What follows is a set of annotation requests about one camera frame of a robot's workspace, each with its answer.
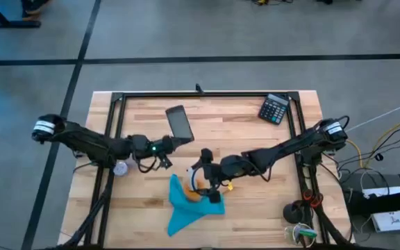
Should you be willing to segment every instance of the smartphone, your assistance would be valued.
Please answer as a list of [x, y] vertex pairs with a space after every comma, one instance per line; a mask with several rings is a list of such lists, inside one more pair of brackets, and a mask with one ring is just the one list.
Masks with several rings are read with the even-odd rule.
[[183, 144], [194, 140], [194, 134], [192, 133], [183, 105], [168, 108], [166, 110], [166, 117], [171, 126], [172, 135], [175, 138], [182, 139]]

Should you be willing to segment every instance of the blue cloth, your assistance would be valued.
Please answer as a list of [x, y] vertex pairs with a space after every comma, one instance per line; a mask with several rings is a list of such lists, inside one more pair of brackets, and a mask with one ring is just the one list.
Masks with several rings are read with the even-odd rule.
[[177, 175], [173, 174], [169, 181], [169, 201], [174, 206], [174, 211], [167, 227], [167, 234], [173, 236], [205, 215], [224, 215], [225, 205], [223, 196], [220, 196], [222, 199], [219, 203], [209, 202], [208, 197], [203, 197], [199, 202], [188, 201]]

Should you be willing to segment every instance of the yellow cable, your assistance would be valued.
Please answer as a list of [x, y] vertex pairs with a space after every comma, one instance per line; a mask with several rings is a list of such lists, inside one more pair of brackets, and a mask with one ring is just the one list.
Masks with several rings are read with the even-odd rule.
[[[376, 145], [374, 145], [372, 152], [374, 152], [376, 150], [376, 148], [378, 147], [378, 145], [381, 143], [381, 140], [388, 135], [389, 133], [395, 131], [397, 128], [400, 127], [400, 122], [396, 125], [394, 125], [394, 127], [390, 128], [389, 130], [387, 130], [384, 134], [382, 134], [382, 136], [380, 136], [380, 138], [378, 139], [378, 142], [376, 143]], [[368, 167], [369, 161], [371, 160], [371, 158], [367, 159], [367, 162], [365, 163], [365, 167]]]
[[356, 151], [358, 152], [358, 156], [359, 156], [359, 167], [360, 167], [360, 168], [363, 168], [362, 154], [360, 153], [360, 149], [359, 149], [358, 145], [356, 145], [356, 143], [354, 143], [354, 142], [351, 141], [351, 140], [347, 140], [347, 142], [348, 142], [349, 144], [353, 145], [353, 147], [356, 148]]

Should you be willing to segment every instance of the butcher block tabletop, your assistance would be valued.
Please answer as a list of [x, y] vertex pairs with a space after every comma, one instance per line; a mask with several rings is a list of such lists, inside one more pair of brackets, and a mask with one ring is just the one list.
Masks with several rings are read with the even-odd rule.
[[[111, 94], [112, 92], [94, 92], [85, 124], [87, 128], [104, 133]], [[308, 128], [322, 119], [319, 99], [316, 91], [299, 91], [299, 94]], [[258, 118], [263, 101], [263, 97], [128, 98], [122, 137], [143, 134], [150, 140], [157, 140], [164, 135], [170, 135], [171, 128], [165, 110], [183, 105], [195, 141], [179, 147], [168, 156], [174, 164], [169, 169], [160, 168], [158, 171], [142, 174], [131, 159], [126, 161], [129, 166], [128, 174], [115, 177], [104, 247], [294, 247], [285, 240], [284, 230], [290, 224], [282, 215], [286, 204], [301, 198], [293, 156], [285, 157], [274, 164], [271, 181], [268, 183], [259, 176], [234, 179], [233, 190], [224, 194], [224, 215], [206, 215], [172, 237], [167, 234], [173, 211], [168, 200], [169, 178], [176, 174], [181, 181], [185, 181], [188, 177], [186, 169], [198, 161], [203, 148], [209, 148], [213, 152], [214, 161], [219, 163], [227, 155], [272, 147], [290, 139], [286, 116], [278, 126]], [[117, 117], [118, 112], [119, 105], [115, 109], [114, 117]], [[293, 102], [292, 113], [297, 134], [300, 134]], [[112, 137], [116, 122], [114, 118]], [[327, 157], [322, 159], [336, 174], [333, 161]], [[80, 158], [76, 165], [88, 162], [87, 158]], [[68, 235], [74, 233], [89, 213], [96, 173], [95, 166], [83, 167], [75, 172], [59, 243], [68, 240]], [[342, 235], [349, 237], [349, 216], [340, 186], [322, 167], [317, 168], [317, 180], [320, 192], [324, 195], [325, 213]], [[92, 242], [97, 241], [97, 222], [100, 217], [101, 212], [94, 226]], [[317, 216], [314, 216], [313, 221], [320, 233]]]

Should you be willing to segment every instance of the gray floor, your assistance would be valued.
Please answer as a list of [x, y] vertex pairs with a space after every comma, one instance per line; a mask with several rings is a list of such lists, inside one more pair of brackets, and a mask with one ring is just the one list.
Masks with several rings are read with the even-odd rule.
[[[0, 60], [77, 58], [94, 0], [54, 1], [38, 30], [0, 29]], [[19, 19], [19, 4], [0, 0]], [[400, 53], [400, 1], [313, 0], [259, 8], [237, 0], [103, 0], [86, 58]], [[18, 249], [49, 145], [30, 139], [39, 115], [59, 113], [73, 65], [0, 67], [0, 245]], [[69, 119], [84, 123], [96, 90], [317, 90], [325, 117], [349, 127], [400, 106], [400, 60], [84, 65]], [[369, 151], [400, 110], [349, 132]], [[347, 147], [338, 155], [355, 154]], [[56, 243], [75, 160], [60, 148], [34, 247]], [[372, 166], [400, 173], [400, 149]], [[366, 235], [356, 235], [361, 241]], [[363, 245], [400, 249], [400, 236]]]

